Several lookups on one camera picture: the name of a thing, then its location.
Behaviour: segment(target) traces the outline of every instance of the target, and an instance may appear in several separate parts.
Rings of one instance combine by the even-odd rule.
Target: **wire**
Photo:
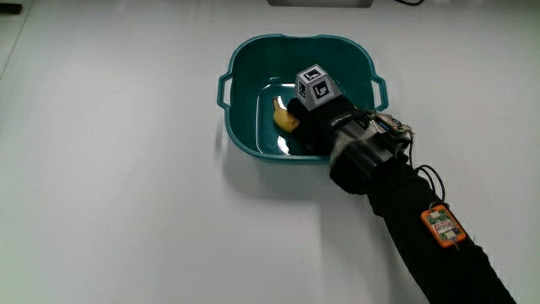
[[[413,144],[414,144],[414,133],[413,131],[409,130],[408,131],[408,134],[409,136],[411,137],[411,144],[408,146],[408,164],[412,167],[413,167]],[[428,166],[428,165],[421,165],[419,166],[418,168],[414,169],[416,171],[416,173],[418,173],[419,171],[422,171],[429,179],[429,185],[431,186],[431,190],[433,190],[433,194],[437,194],[436,191],[435,191],[435,184],[433,183],[433,178],[431,178],[431,175],[429,174],[428,171],[426,171],[424,168],[428,168],[430,169],[434,174],[435,176],[437,176],[437,180],[439,181],[439,184],[440,184],[440,190],[442,191],[442,195],[441,195],[441,198],[440,200],[442,202],[445,201],[445,197],[446,197],[446,191],[445,191],[445,184],[442,182],[442,179],[440,178],[439,176],[439,173],[437,173],[437,171],[435,169],[433,169],[432,167]]]
[[[408,135],[411,137],[411,144],[408,146],[408,164],[413,166],[413,143],[414,143],[414,133],[411,130],[408,130]]]
[[[417,5],[420,5],[420,3],[422,3],[424,0],[420,0],[416,3],[411,3],[411,2],[407,2],[407,1],[403,1],[403,0],[396,0],[396,2],[399,2],[399,3],[403,3],[405,5],[409,5],[409,6],[417,6]]]
[[[428,168],[430,170],[432,170],[432,172],[435,174],[435,176],[437,176],[437,180],[439,181],[439,184],[440,184],[440,190],[442,191],[442,195],[440,197],[440,200],[441,201],[445,201],[445,196],[446,196],[446,192],[445,192],[445,184],[442,182],[442,179],[440,178],[439,176],[439,173],[437,173],[437,171],[435,169],[433,169],[432,167],[428,166],[428,165],[421,165],[419,166],[418,168],[414,169],[416,172],[422,170],[422,172],[427,173],[427,171],[425,171],[423,168]]]
[[[433,183],[433,178],[431,178],[431,175],[429,174],[429,172],[427,172],[424,168],[417,168],[417,170],[415,171],[416,172],[422,171],[429,178],[429,184],[431,186],[431,189],[435,193],[435,184]]]

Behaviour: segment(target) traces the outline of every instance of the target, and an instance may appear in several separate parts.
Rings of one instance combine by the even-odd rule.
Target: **orange electronic device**
[[[444,205],[430,207],[429,210],[422,213],[421,218],[426,226],[428,226],[435,240],[443,248],[456,246],[459,249],[457,243],[467,237],[459,222],[454,219]]]

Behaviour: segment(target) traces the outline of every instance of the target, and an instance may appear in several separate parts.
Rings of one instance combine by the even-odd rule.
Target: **white table surface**
[[[1,303],[427,302],[365,197],[224,131],[218,77],[271,33],[363,46],[415,165],[515,299],[540,298],[538,3],[24,3],[0,16]]]

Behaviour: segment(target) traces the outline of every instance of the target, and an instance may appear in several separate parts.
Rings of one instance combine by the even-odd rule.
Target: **banana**
[[[279,106],[278,97],[274,97],[272,102],[273,120],[282,130],[287,133],[291,133],[296,127],[298,127],[300,121],[296,119],[293,114],[287,112],[287,109],[283,109],[281,106]]]

